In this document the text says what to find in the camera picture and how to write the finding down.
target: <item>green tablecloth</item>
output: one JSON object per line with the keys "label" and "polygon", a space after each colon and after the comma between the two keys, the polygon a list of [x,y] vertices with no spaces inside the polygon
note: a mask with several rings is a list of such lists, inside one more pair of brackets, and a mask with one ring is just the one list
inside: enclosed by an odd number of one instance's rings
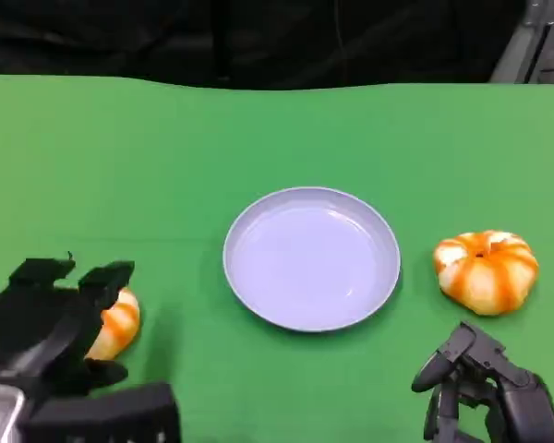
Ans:
{"label": "green tablecloth", "polygon": [[[298,335],[247,312],[223,238],[288,186],[340,188],[395,230],[401,290],[376,316]],[[431,250],[503,229],[534,248],[527,305],[475,318],[440,294]],[[112,78],[0,77],[0,289],[24,258],[137,263],[130,386],[169,380],[186,443],[420,441],[416,370],[460,319],[495,334],[554,397],[554,87],[195,90]],[[482,412],[464,413],[482,436]]]}

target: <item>black backdrop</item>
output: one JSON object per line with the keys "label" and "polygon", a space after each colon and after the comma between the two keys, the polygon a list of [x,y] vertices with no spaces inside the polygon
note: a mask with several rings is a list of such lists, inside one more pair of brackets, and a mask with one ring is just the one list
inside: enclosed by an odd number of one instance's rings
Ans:
{"label": "black backdrop", "polygon": [[524,0],[0,0],[0,73],[246,89],[484,82]]}

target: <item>plate rim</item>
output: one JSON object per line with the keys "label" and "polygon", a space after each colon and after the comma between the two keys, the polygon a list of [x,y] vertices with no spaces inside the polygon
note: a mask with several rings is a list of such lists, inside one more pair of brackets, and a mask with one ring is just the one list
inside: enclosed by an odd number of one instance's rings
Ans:
{"label": "plate rim", "polygon": [[[371,211],[373,213],[373,215],[376,216],[376,218],[379,219],[380,222],[383,223],[383,225],[386,227],[386,229],[388,230],[388,233],[390,233],[391,235],[391,239],[393,241],[393,246],[394,246],[394,252],[396,254],[396,260],[395,260],[395,263],[394,263],[394,269],[395,269],[395,275],[394,275],[394,279],[393,279],[393,283],[391,285],[391,287],[387,288],[386,289],[386,295],[385,297],[383,297],[383,300],[375,305],[373,308],[369,309],[368,311],[366,311],[366,314],[364,316],[360,316],[358,319],[355,319],[353,320],[352,322],[350,323],[347,323],[347,324],[344,324],[344,325],[341,325],[341,326],[335,326],[335,327],[332,327],[332,328],[323,328],[323,329],[302,329],[302,328],[293,328],[291,326],[286,326],[286,325],[283,325],[281,323],[278,323],[276,321],[273,321],[271,320],[270,318],[267,318],[265,316],[263,316],[257,309],[253,308],[252,306],[250,306],[245,300],[244,298],[240,295],[240,293],[238,293],[238,291],[236,290],[235,288],[235,285],[232,281],[232,279],[230,278],[230,272],[228,271],[228,258],[227,258],[227,254],[228,254],[228,251],[227,251],[227,247],[228,247],[228,242],[231,240],[232,236],[233,236],[233,232],[236,228],[236,226],[238,226],[238,224],[240,223],[240,221],[257,205],[261,204],[263,201],[269,199],[269,198],[272,198],[276,195],[279,195],[279,194],[284,194],[284,193],[287,193],[287,192],[293,192],[293,191],[308,191],[308,190],[316,190],[316,191],[328,191],[328,192],[332,192],[334,194],[339,194],[341,196],[344,196],[346,198],[350,198],[352,200],[354,200],[355,202],[359,203],[360,205],[363,205],[364,207],[366,207],[369,211]],[[273,192],[270,192],[269,194],[266,194],[264,195],[263,197],[261,198],[258,198],[256,199],[255,201],[253,201],[252,203],[250,203],[249,205],[247,205],[242,211],[240,211],[240,213],[238,214],[238,216],[234,219],[234,221],[232,222],[232,224],[230,225],[230,229],[228,230],[228,233],[226,234],[224,240],[223,240],[223,252],[222,252],[222,263],[223,263],[223,275],[225,277],[225,279],[227,280],[228,282],[228,285],[230,286],[230,290],[232,291],[232,293],[236,296],[236,298],[238,299],[238,301],[244,305],[244,307],[246,309],[248,309],[250,312],[252,312],[253,314],[255,314],[257,317],[259,318],[262,318],[264,321],[267,321],[269,323],[271,323],[272,325],[275,325],[275,326],[278,326],[280,328],[283,328],[283,329],[288,329],[288,330],[296,330],[296,331],[299,331],[299,332],[309,332],[309,333],[321,333],[321,332],[329,332],[329,331],[335,331],[335,330],[340,330],[340,329],[347,329],[347,328],[351,328],[353,327],[354,325],[358,324],[358,323],[361,323],[362,321],[365,321],[367,320],[368,318],[370,318],[371,316],[373,316],[376,312],[378,312],[391,298],[392,294],[394,293],[394,289],[398,286],[398,281],[400,280],[400,275],[401,275],[401,267],[402,267],[402,257],[401,257],[401,254],[400,254],[400,247],[398,245],[398,239],[396,238],[396,235],[394,233],[394,230],[391,228],[391,226],[388,224],[388,222],[386,221],[386,219],[379,213],[377,212],[369,203],[367,203],[365,200],[362,200],[361,198],[358,198],[352,194],[349,194],[347,192],[344,192],[344,191],[341,191],[339,189],[334,189],[334,188],[331,188],[331,187],[325,187],[325,186],[294,186],[294,187],[287,187],[287,188],[284,188],[284,189],[280,189],[280,190],[277,190],[277,191],[273,191]]]}

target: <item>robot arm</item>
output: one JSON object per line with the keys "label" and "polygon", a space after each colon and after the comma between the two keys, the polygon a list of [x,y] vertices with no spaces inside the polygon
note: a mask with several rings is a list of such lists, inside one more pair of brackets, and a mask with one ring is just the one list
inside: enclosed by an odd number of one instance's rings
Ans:
{"label": "robot arm", "polygon": [[87,397],[126,377],[120,364],[84,356],[133,263],[95,268],[77,289],[55,286],[74,265],[27,259],[0,293],[0,442],[180,441],[178,409],[167,384]]}
{"label": "robot arm", "polygon": [[[414,392],[433,392],[425,439],[470,441],[457,427],[457,403],[489,408],[493,443],[554,443],[554,405],[541,377],[511,363],[505,347],[462,322],[416,375]],[[496,388],[487,383],[490,378]]]}

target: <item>pumpkin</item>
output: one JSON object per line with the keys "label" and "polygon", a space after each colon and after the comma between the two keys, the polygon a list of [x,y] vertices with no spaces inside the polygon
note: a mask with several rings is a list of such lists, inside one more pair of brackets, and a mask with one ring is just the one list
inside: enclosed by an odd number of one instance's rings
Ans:
{"label": "pumpkin", "polygon": [[433,261],[441,290],[481,316],[521,307],[538,272],[524,239],[502,231],[462,233],[443,240]]}
{"label": "pumpkin", "polygon": [[86,356],[95,360],[113,360],[138,334],[138,299],[128,288],[123,288],[115,304],[103,311],[101,318],[101,331]]}

